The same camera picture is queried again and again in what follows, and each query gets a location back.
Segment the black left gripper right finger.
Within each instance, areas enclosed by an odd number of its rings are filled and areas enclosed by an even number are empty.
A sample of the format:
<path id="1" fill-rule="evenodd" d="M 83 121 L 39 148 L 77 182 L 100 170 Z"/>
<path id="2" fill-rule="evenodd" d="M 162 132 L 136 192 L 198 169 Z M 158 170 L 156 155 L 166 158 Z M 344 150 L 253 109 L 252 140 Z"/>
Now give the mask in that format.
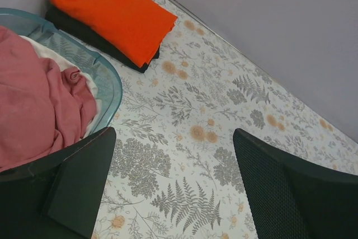
<path id="1" fill-rule="evenodd" d="M 357 238 L 357 176 L 236 129 L 233 144 L 258 238 Z"/>

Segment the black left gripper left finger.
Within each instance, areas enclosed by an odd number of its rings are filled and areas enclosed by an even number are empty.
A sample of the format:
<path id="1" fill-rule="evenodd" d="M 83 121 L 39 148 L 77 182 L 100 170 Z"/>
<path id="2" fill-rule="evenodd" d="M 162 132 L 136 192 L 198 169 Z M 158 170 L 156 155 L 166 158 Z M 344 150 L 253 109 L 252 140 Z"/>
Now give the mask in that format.
<path id="1" fill-rule="evenodd" d="M 116 132 L 1 172 L 1 238 L 91 238 Z"/>

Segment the pink t-shirt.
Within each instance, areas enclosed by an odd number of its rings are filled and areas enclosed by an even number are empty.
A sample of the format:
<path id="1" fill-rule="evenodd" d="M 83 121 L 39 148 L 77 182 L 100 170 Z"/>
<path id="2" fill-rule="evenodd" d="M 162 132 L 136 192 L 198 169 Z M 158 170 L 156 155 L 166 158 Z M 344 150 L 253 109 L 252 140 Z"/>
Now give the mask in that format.
<path id="1" fill-rule="evenodd" d="M 1 170 L 84 138 L 100 112 L 92 78 L 44 47 L 1 28 Z"/>

